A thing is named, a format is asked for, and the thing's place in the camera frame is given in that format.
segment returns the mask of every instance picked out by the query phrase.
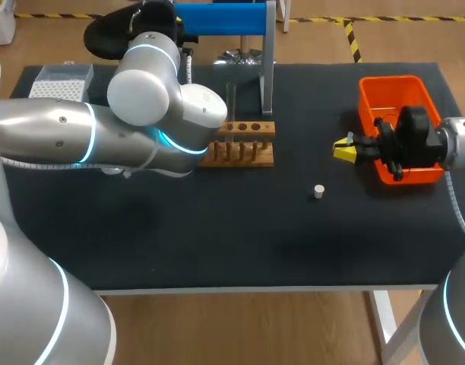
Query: table leg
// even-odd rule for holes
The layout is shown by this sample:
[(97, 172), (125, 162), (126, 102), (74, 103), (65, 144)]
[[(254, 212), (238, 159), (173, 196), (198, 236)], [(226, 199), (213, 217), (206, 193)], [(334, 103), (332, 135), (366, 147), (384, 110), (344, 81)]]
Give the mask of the table leg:
[(290, 25), (290, 7), (292, 6), (292, 0), (285, 1), (285, 14), (283, 14), (283, 32), (288, 33)]
[(400, 327), (397, 328), (388, 292), (376, 290), (369, 293), (381, 342), (383, 365), (402, 364), (418, 344), (420, 314), (431, 294), (431, 290), (424, 290)]

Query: test tube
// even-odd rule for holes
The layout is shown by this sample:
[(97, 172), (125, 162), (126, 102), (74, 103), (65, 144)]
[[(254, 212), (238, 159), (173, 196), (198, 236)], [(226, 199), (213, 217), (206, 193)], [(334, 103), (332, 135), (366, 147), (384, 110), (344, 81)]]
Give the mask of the test tube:
[[(236, 84), (228, 82), (226, 85), (226, 105), (227, 122), (234, 122), (236, 119)], [(234, 142), (232, 135), (226, 136), (226, 142)]]

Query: white bottle cap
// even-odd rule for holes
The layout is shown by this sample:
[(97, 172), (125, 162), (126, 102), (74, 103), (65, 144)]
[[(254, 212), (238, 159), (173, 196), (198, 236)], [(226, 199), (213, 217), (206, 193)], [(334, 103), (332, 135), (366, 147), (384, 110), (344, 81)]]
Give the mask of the white bottle cap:
[(314, 187), (314, 195), (317, 199), (320, 199), (324, 194), (325, 187), (323, 185), (316, 185)]

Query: floor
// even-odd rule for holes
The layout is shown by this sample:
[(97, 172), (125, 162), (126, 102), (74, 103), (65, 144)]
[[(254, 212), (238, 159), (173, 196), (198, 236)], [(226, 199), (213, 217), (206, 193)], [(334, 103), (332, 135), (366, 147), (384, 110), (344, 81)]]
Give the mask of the floor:
[[(105, 14), (126, 0), (20, 0), (18, 13)], [(465, 0), (293, 0), (292, 17), (465, 16)], [(8, 97), (25, 65), (101, 62), (86, 51), (89, 21), (19, 19), (10, 46), (0, 46), (1, 97)], [(355, 22), (364, 62), (438, 62), (465, 114), (465, 23)], [(210, 63), (234, 37), (201, 38), (195, 62)], [(259, 47), (259, 39), (252, 45)], [(277, 31), (280, 63), (348, 63), (353, 57), (342, 26), (290, 24)], [(390, 292), (397, 322), (418, 297)], [(379, 364), (377, 335), (364, 293), (170, 295), (107, 297), (118, 329), (116, 365)], [(419, 363), (417, 353), (405, 364)]]

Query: wooden test tube rack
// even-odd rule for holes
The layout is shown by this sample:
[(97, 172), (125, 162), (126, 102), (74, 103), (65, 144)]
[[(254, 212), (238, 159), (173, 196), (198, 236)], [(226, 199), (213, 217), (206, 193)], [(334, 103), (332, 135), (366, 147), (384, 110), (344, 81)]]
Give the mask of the wooden test tube rack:
[[(233, 136), (234, 141), (215, 141), (199, 160), (199, 167), (272, 167), (274, 122), (225, 122), (218, 136)], [(253, 142), (241, 141), (253, 138)]]

